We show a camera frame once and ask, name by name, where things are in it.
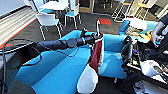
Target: floor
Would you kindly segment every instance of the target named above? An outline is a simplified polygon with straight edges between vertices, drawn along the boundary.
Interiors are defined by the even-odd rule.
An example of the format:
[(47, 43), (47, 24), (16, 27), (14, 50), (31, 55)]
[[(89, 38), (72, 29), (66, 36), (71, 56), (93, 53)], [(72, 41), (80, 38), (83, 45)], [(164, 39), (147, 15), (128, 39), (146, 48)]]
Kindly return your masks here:
[[(95, 7), (95, 10), (100, 9), (103, 11), (103, 7), (100, 5)], [(77, 27), (79, 30), (86, 28), (88, 31), (96, 32), (96, 21), (98, 18), (110, 19), (112, 25), (99, 25), (100, 32), (107, 34), (118, 34), (118, 31), (122, 25), (122, 23), (114, 22), (111, 16), (109, 15), (98, 15), (98, 14), (90, 14), (90, 13), (80, 13), (82, 24), (79, 24), (78, 17), (77, 19)], [(59, 16), (60, 22), (64, 25), (64, 12)], [(34, 20), (30, 25), (25, 27), (22, 31), (20, 31), (17, 35), (15, 35), (12, 39), (29, 39), (35, 42), (44, 41), (39, 28), (40, 24), (37, 20)], [(67, 22), (67, 26), (63, 27), (63, 31), (61, 31), (62, 36), (68, 34), (69, 32), (75, 29), (73, 19)], [(59, 39), (58, 31), (56, 27), (48, 27), (48, 32), (43, 28), (46, 40), (57, 40)], [(26, 41), (13, 41), (12, 44), (25, 43)], [(11, 87), (9, 88), (8, 94), (35, 94), (31, 87), (19, 82), (15, 81)], [(99, 83), (93, 94), (126, 94), (125, 92), (116, 88), (116, 84), (114, 84), (113, 78), (99, 77)]]

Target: white chair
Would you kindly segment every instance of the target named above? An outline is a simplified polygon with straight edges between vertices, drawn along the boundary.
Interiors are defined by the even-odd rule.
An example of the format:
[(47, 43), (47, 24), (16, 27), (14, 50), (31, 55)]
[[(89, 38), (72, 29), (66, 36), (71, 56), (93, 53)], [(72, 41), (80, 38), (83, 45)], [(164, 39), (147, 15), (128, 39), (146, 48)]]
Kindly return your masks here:
[(73, 17), (74, 18), (74, 23), (75, 23), (75, 28), (77, 29), (76, 26), (76, 20), (75, 17), (79, 15), (79, 22), (81, 24), (81, 19), (80, 19), (80, 14), (79, 14), (79, 4), (74, 7), (74, 11), (69, 11), (67, 14), (65, 14), (65, 26), (66, 26), (66, 17)]
[[(138, 14), (136, 15), (137, 18), (141, 17), (143, 20), (145, 19), (149, 9), (156, 3), (157, 0), (148, 0), (148, 2), (146, 4), (144, 3), (138, 3), (138, 6), (141, 8), (140, 11), (138, 12)], [(142, 9), (143, 8), (147, 8), (144, 16), (142, 16)]]
[(61, 32), (59, 30), (58, 24), (60, 25), (61, 30), (62, 30), (62, 27), (61, 27), (61, 23), (59, 22), (59, 19), (55, 19), (55, 14), (36, 14), (36, 17), (37, 17), (39, 23), (41, 24), (40, 30), (41, 30), (41, 33), (42, 33), (44, 40), (46, 38), (44, 36), (44, 32), (42, 29), (43, 26), (45, 26), (45, 27), (46, 26), (56, 26), (58, 29), (59, 37), (61, 38)]
[[(122, 20), (119, 21), (117, 19), (123, 19), (123, 18), (127, 17), (132, 2), (133, 2), (133, 0), (130, 0), (129, 3), (125, 2), (125, 0), (120, 0), (117, 8), (115, 9), (115, 11), (113, 12), (113, 14), (111, 16), (112, 18), (114, 18), (115, 22), (123, 22)], [(127, 9), (126, 9), (126, 11), (125, 11), (125, 13), (123, 12), (124, 6), (128, 6)]]
[(68, 0), (59, 0), (59, 2), (68, 3)]
[(70, 10), (74, 10), (76, 6), (76, 0), (70, 0)]

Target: blue cushion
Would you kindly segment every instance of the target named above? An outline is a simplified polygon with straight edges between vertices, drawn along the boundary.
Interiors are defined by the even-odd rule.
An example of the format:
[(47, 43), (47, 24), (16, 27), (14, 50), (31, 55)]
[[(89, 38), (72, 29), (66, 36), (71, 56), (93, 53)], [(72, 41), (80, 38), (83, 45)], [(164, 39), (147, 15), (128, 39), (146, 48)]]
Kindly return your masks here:
[(43, 9), (43, 10), (41, 10), (41, 11), (39, 11), (39, 12), (43, 12), (43, 13), (54, 13), (54, 11), (51, 10), (51, 9)]
[(79, 48), (74, 57), (66, 57), (32, 88), (37, 94), (75, 94), (77, 82), (89, 57), (90, 49)]
[(104, 50), (111, 52), (120, 52), (123, 45), (123, 41), (126, 36), (104, 34)]
[[(66, 49), (64, 53), (69, 54), (74, 49)], [(19, 69), (16, 78), (28, 85), (35, 84), (41, 77), (47, 74), (53, 67), (59, 64), (66, 56), (56, 51), (45, 51), (41, 53), (42, 60), (33, 66), (23, 66)], [(34, 64), (40, 60), (40, 56), (29, 61), (27, 64)]]
[(74, 11), (69, 11), (65, 16), (75, 17)]
[(99, 67), (99, 75), (124, 79), (127, 77), (121, 65), (123, 64), (120, 53), (104, 51), (104, 61)]
[(125, 32), (127, 30), (128, 26), (129, 26), (129, 24), (130, 24), (130, 21), (124, 20), (122, 25), (121, 25), (121, 28), (120, 28), (119, 32)]
[(125, 35), (125, 32), (118, 32), (119, 35)]

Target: couch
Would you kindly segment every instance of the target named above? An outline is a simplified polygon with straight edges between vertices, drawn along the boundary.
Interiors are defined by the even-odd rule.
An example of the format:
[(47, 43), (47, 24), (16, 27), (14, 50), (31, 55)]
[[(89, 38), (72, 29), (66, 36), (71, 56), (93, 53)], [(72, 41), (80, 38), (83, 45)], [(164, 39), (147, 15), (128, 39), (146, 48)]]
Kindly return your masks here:
[[(155, 22), (155, 21), (145, 21), (147, 23), (147, 29), (144, 30), (144, 31), (141, 31), (139, 34), (145, 34), (147, 33), (148, 31), (151, 31), (154, 29), (154, 27), (157, 25), (158, 22)], [(125, 34), (125, 31), (127, 30), (127, 28), (129, 27), (129, 24), (130, 24), (130, 21), (128, 20), (124, 20), (122, 25), (121, 25), (121, 28), (119, 30), (119, 35), (126, 35)], [(141, 38), (140, 36), (138, 37), (135, 37), (135, 36), (131, 36), (133, 39), (138, 39), (139, 41), (141, 42), (148, 42), (147, 40)]]
[[(73, 30), (61, 40), (79, 38), (80, 30)], [(104, 34), (104, 60), (99, 67), (99, 76), (125, 79), (126, 72), (120, 51), (125, 37), (119, 35)], [(37, 94), (74, 94), (77, 91), (77, 82), (90, 57), (89, 45), (59, 50), (69, 57), (57, 51), (44, 51), (41, 53), (41, 61), (34, 66), (23, 66), (19, 69), (15, 79), (31, 86)], [(27, 62), (38, 62), (40, 56)]]

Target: table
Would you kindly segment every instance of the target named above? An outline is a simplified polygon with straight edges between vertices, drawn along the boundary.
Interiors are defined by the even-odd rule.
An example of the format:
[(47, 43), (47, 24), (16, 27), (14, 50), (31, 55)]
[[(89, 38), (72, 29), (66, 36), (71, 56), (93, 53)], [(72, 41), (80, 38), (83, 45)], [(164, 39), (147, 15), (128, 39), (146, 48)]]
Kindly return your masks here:
[(68, 2), (49, 1), (40, 6), (40, 8), (56, 10), (56, 18), (58, 18), (58, 10), (64, 10), (68, 5)]

